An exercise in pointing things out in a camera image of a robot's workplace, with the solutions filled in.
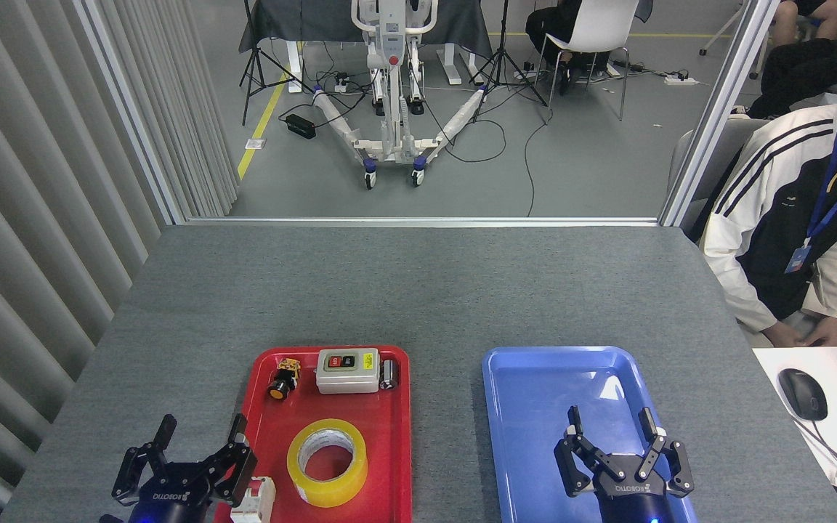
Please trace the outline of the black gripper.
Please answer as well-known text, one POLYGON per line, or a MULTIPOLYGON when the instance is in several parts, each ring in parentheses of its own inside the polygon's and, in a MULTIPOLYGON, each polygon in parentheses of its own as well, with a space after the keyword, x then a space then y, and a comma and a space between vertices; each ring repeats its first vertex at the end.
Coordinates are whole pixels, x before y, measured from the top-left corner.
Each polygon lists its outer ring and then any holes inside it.
POLYGON ((246 439, 247 420, 235 415, 228 440, 203 462, 205 479, 184 484, 170 479, 165 450, 177 426, 166 414, 154 438, 140 447, 129 447, 112 487, 112 497, 122 506, 135 506, 129 522, 203 522, 211 499, 232 508, 243 502, 256 466, 256 456, 246 439), (152 477, 142 484, 144 467, 152 477))
POLYGON ((604 522, 674 522, 667 494, 687 497, 695 489, 687 447, 657 427, 650 408, 642 408, 638 420, 647 441, 644 455, 612 454, 595 447, 584 436, 578 406, 567 411, 568 427, 555 444, 554 457, 569 498, 595 490, 604 522), (655 470, 660 455, 666 457, 670 479, 655 470))

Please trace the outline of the person's right hand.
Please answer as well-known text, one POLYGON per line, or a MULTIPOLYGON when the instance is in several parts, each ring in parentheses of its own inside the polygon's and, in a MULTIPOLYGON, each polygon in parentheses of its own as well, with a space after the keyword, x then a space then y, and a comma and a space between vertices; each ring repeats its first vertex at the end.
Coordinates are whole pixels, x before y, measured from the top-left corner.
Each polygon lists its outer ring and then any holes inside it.
POLYGON ((774 347, 797 347, 805 346, 804 338, 799 331, 783 322, 776 322, 761 331, 761 334, 770 341, 774 347))

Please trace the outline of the person's left hand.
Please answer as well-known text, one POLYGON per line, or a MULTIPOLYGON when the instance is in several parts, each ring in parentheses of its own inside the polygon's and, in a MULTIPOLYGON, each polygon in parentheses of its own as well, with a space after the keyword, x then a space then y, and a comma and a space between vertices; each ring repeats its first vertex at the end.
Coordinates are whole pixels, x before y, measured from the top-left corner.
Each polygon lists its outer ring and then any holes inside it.
POLYGON ((837 346, 837 317, 821 318, 801 346, 837 346))

